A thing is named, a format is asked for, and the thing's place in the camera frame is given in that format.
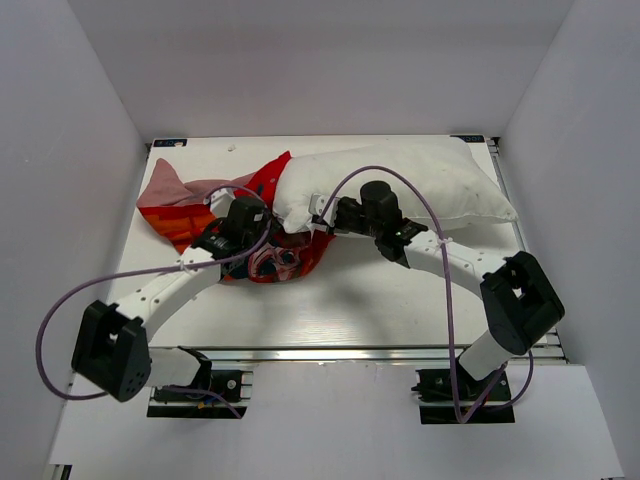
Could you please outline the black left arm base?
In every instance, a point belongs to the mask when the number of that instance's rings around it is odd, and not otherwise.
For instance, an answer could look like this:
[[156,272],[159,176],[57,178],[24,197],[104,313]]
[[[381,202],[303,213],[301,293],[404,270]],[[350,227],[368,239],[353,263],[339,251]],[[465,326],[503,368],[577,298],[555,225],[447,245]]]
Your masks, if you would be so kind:
[[252,371],[230,363],[219,365],[193,349],[152,349],[150,354],[149,418],[243,418],[252,396]]

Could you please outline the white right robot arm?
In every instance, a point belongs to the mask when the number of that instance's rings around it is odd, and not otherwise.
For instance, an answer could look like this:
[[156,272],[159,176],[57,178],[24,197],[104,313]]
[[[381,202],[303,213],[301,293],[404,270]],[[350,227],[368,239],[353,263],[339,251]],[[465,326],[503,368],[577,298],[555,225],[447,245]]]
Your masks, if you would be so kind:
[[565,307],[530,253],[502,257],[441,238],[403,216],[397,196],[383,181],[360,189],[358,199],[330,196],[320,209],[330,230],[370,237],[388,261],[440,275],[445,292],[460,286],[481,299],[486,331],[453,359],[453,393],[472,399],[514,356],[522,356],[565,315]]

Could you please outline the blue corner sticker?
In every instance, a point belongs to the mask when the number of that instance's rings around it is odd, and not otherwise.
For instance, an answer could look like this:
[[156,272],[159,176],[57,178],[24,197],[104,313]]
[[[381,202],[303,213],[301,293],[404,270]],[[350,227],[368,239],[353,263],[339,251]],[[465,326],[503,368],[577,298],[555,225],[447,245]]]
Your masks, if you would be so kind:
[[186,138],[155,139],[152,146],[154,148],[181,148],[187,143]]
[[483,135],[450,135],[451,138],[459,139],[465,143],[486,143]]

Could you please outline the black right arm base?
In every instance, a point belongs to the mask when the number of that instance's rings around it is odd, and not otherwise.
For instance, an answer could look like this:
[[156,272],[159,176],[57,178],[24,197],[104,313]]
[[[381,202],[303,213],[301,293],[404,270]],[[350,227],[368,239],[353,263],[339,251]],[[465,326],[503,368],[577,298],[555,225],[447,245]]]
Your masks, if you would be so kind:
[[[420,369],[417,382],[411,391],[418,402],[422,425],[456,425],[450,370]],[[464,417],[490,384],[492,376],[483,381],[458,375],[458,395],[461,416]],[[502,373],[482,404],[474,411],[467,424],[514,424],[512,406],[503,407],[511,400],[512,393],[505,373]]]

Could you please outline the blue right corner sticker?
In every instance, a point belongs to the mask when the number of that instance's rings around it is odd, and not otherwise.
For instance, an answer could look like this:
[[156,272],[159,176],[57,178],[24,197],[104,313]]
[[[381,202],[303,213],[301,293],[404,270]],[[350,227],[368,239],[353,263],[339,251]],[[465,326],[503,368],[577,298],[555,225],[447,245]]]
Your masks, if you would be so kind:
[[483,135],[450,135],[451,138],[459,139],[465,143],[486,143]]

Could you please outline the blue left corner sticker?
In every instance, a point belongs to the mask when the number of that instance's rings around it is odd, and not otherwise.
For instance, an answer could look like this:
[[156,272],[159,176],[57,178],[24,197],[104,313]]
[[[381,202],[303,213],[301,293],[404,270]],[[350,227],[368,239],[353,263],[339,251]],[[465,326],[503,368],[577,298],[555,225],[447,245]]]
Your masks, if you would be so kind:
[[154,148],[181,148],[187,143],[186,138],[155,139],[152,146]]

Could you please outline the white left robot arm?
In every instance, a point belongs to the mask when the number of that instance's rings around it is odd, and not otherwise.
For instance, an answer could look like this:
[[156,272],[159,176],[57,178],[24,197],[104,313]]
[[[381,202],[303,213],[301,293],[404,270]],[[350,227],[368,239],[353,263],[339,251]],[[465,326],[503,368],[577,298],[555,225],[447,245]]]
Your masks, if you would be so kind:
[[270,215],[253,196],[231,201],[226,216],[205,228],[175,266],[111,304],[95,301],[83,314],[71,366],[120,402],[145,387],[191,399],[211,393],[211,361],[182,346],[152,349],[160,328],[197,295],[240,267],[267,239]]

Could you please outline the white pillow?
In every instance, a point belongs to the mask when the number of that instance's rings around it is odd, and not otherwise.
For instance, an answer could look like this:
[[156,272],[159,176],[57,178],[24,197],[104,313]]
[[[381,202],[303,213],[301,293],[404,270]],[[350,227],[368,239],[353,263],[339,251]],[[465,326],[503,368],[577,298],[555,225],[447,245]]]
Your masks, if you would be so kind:
[[272,211],[289,233],[311,226],[315,194],[328,196],[355,170],[339,197],[358,198],[370,181],[384,181],[397,196],[404,216],[432,226],[424,197],[444,231],[470,225],[512,223],[515,208],[476,162],[469,145],[455,137],[418,143],[391,142],[292,158],[277,181]]

